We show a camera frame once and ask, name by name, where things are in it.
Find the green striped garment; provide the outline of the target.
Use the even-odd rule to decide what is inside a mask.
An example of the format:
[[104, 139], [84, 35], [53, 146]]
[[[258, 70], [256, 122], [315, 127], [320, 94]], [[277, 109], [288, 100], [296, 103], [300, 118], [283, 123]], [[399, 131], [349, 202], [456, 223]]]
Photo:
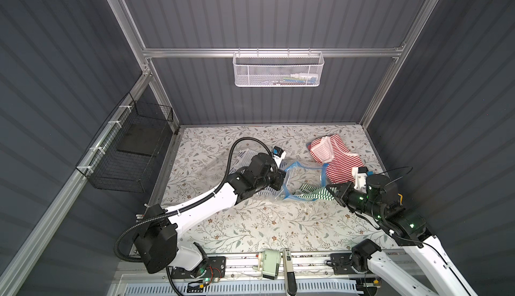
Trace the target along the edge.
[[332, 201], [335, 199], [332, 193], [330, 193], [325, 187], [317, 187], [304, 183], [296, 191], [295, 197], [303, 201], [313, 202], [316, 200]]

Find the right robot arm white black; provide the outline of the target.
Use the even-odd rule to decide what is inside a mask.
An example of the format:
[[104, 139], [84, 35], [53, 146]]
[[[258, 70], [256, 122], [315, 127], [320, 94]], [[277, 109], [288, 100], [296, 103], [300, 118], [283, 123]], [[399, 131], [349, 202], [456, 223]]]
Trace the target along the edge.
[[326, 190], [340, 206], [393, 239], [421, 268], [432, 286], [420, 283], [370, 239], [355, 245], [345, 262], [357, 274], [374, 274], [401, 295], [476, 294], [445, 252], [441, 241], [432, 233], [425, 218], [404, 206], [397, 180], [383, 173], [371, 174], [365, 179], [363, 191], [355, 182], [330, 184]]

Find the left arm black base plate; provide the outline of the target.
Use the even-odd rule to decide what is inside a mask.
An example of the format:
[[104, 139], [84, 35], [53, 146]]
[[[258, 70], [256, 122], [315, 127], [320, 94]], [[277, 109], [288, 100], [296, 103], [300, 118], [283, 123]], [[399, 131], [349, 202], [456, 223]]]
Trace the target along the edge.
[[173, 279], [221, 279], [225, 277], [226, 267], [226, 257], [208, 256], [207, 261], [201, 263], [199, 270], [187, 271], [176, 266], [170, 266], [170, 270]]

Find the clear vacuum bag blue zipper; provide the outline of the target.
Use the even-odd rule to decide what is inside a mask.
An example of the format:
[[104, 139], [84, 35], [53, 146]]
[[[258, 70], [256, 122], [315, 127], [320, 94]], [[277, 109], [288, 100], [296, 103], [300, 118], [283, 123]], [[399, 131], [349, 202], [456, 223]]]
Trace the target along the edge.
[[[236, 146], [241, 142], [255, 142], [265, 151], [257, 152], [244, 160], [237, 168], [232, 159]], [[263, 195], [275, 200], [293, 199], [302, 202], [316, 200], [332, 200], [330, 192], [325, 188], [328, 183], [326, 165], [312, 167], [295, 161], [285, 162], [286, 152], [279, 147], [268, 148], [261, 140], [252, 137], [237, 139], [229, 149], [227, 164], [221, 183], [207, 193], [207, 201], [220, 201], [227, 196], [233, 206], [244, 202], [255, 195]], [[316, 171], [319, 173], [319, 184], [305, 183], [295, 187], [291, 183], [295, 172], [300, 170]]]

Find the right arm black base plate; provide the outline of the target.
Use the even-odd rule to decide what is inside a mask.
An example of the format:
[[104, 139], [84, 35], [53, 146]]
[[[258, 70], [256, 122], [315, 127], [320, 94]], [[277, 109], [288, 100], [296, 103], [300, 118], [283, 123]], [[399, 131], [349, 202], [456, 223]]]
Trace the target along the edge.
[[325, 264], [333, 270], [335, 275], [350, 275], [356, 273], [354, 269], [355, 259], [354, 253], [332, 253]]

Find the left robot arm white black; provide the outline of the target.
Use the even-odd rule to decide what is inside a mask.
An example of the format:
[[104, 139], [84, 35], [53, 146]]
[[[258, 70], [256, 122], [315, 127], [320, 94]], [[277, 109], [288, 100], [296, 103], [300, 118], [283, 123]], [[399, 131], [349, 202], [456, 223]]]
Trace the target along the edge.
[[219, 211], [229, 209], [266, 188], [280, 190], [286, 172], [280, 168], [286, 152], [274, 147], [271, 155], [259, 153], [249, 166], [230, 173], [213, 188], [185, 203], [166, 209], [150, 208], [150, 216], [163, 215], [135, 229], [134, 246], [150, 274], [177, 267], [200, 277], [208, 267], [208, 257], [199, 243], [182, 242], [183, 234]]

